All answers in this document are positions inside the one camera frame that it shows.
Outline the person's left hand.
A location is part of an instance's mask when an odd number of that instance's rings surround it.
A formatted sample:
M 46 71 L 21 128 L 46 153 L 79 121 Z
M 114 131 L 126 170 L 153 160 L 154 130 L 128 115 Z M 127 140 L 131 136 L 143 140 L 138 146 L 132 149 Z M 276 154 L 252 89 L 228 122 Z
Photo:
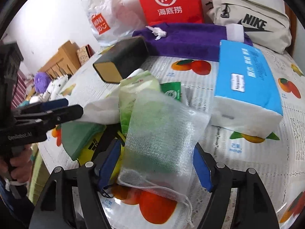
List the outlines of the person's left hand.
M 10 159 L 10 164 L 15 167 L 11 172 L 12 179 L 20 183 L 30 180 L 33 167 L 31 153 L 31 146 L 25 145 L 23 151 L 17 157 Z

